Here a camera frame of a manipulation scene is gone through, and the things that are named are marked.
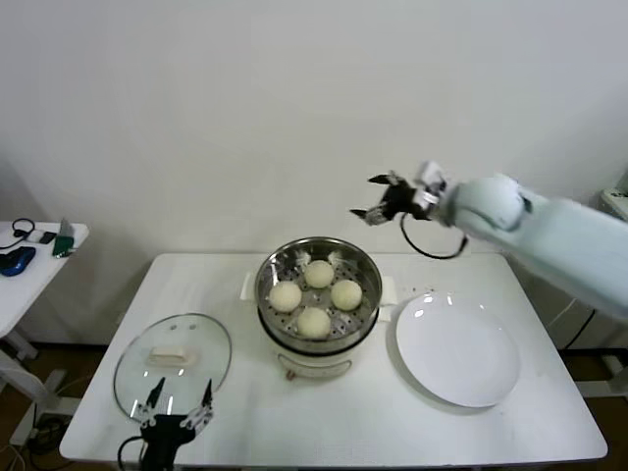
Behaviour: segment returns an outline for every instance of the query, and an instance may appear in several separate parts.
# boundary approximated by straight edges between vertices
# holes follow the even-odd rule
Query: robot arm
[[[628,322],[628,225],[565,199],[547,200],[503,175],[449,187],[428,162],[416,188],[392,174],[371,179],[388,184],[368,211],[351,210],[370,225],[398,212],[438,220],[509,252],[532,273],[602,313]]]

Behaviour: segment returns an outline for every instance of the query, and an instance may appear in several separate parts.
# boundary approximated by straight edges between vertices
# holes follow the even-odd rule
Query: white wall
[[[588,200],[626,166],[627,24],[600,0],[2,2],[0,219],[91,227],[27,329],[106,341],[164,251],[406,251],[346,209],[424,159]]]

